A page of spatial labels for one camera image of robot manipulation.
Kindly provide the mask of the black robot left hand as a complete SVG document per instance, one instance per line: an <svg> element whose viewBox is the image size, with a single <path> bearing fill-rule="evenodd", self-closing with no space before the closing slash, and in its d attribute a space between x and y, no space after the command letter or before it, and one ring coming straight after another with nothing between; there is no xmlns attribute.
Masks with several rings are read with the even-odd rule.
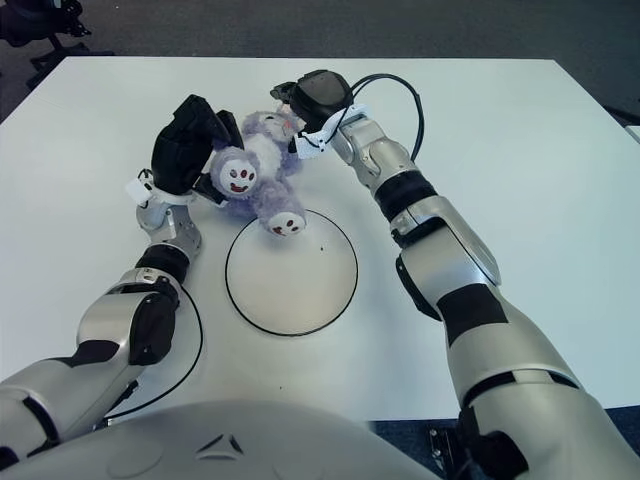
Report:
<svg viewBox="0 0 640 480"><path fill-rule="evenodd" d="M213 185L203 168L214 151L230 146L244 146L233 113L214 111L205 98L189 95L156 138L151 159L154 185L168 194L195 192L223 204L229 196Z"/></svg>

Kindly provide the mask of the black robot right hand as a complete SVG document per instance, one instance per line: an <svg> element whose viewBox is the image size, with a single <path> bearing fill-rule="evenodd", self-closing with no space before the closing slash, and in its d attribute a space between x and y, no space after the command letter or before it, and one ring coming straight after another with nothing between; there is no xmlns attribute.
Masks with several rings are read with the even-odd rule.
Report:
<svg viewBox="0 0 640 480"><path fill-rule="evenodd" d="M353 103L352 89L338 73L315 70L297 81L274 86L270 95L288 105L309 133L320 131L335 113Z"/></svg>

